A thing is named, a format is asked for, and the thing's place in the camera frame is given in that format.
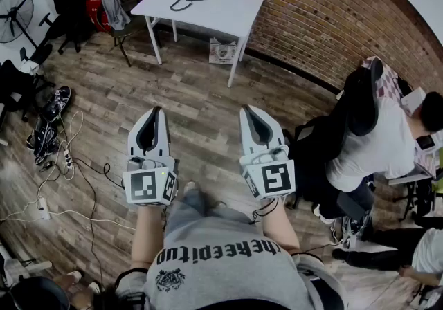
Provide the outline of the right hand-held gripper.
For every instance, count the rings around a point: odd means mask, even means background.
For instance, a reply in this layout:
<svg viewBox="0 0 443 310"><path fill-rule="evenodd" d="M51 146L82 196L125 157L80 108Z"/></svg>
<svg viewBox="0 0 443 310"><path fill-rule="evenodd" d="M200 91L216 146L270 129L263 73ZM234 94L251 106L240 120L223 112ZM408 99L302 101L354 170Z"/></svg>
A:
<svg viewBox="0 0 443 310"><path fill-rule="evenodd" d="M262 201L295 192L294 161L288 157L280 124L264 110L247 104L240 109L239 127L244 155L239 164L253 198Z"/></svg>

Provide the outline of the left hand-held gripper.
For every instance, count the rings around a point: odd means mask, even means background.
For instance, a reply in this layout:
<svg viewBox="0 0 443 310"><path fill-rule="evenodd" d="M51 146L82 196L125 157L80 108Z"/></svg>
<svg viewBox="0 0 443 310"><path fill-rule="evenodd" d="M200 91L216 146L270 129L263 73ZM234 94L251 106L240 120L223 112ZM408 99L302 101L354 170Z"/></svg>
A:
<svg viewBox="0 0 443 310"><path fill-rule="evenodd" d="M177 162L170 156L168 121L162 108L154 107L137 120L129 132L127 147L133 156L123 172L127 202L169 206L178 192Z"/></svg>

